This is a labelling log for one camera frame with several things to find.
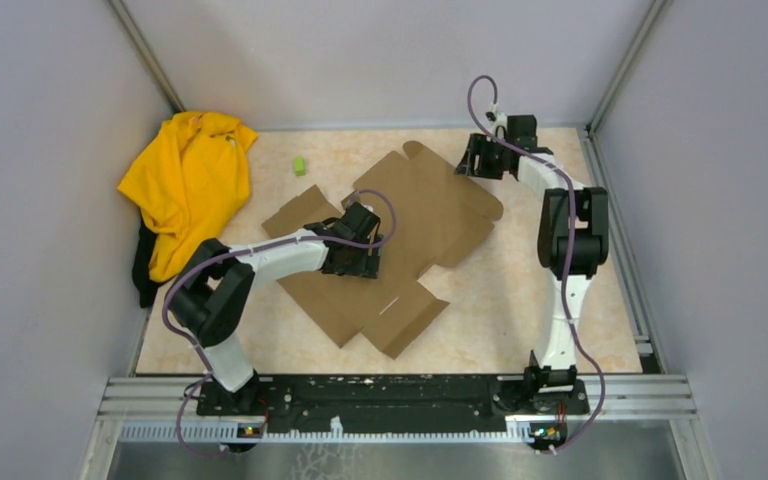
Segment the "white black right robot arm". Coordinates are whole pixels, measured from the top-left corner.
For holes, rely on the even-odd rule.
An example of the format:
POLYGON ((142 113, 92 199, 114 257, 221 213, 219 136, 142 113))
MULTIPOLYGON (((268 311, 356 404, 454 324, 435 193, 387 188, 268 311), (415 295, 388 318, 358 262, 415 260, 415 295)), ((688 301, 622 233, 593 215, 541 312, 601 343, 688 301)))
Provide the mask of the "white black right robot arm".
POLYGON ((524 371, 523 398, 550 411, 577 380, 576 329, 586 292, 609 253, 608 193, 574 179, 538 144, 533 115, 489 111, 489 130, 470 135, 455 172, 500 180, 511 175, 542 201, 537 256, 547 271, 548 325, 524 371))

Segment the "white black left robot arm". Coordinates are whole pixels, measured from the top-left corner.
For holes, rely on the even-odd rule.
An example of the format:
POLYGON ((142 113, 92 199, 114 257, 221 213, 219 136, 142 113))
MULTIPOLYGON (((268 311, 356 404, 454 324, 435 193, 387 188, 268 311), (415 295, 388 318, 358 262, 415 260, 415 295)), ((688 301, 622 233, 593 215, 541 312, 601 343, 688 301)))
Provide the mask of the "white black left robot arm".
POLYGON ((391 238, 381 218, 359 202, 339 218, 303 225, 266 242, 228 246, 202 242, 166 293, 164 325, 196 350, 220 399, 237 414, 260 399, 256 370, 236 338, 251 292, 299 273, 374 279, 380 248, 391 238))

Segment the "brown cardboard box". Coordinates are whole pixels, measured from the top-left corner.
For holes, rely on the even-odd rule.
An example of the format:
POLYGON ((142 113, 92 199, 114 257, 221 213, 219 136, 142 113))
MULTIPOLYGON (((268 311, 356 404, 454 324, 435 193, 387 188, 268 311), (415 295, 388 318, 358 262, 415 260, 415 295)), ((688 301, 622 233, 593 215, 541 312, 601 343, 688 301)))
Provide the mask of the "brown cardboard box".
POLYGON ((381 249, 377 277, 307 272, 279 283, 338 346, 362 334, 396 358, 448 305, 420 284, 422 275, 433 265, 457 267, 493 231, 504 207, 418 141, 388 153, 353 187, 381 218, 382 232, 394 234, 381 249))

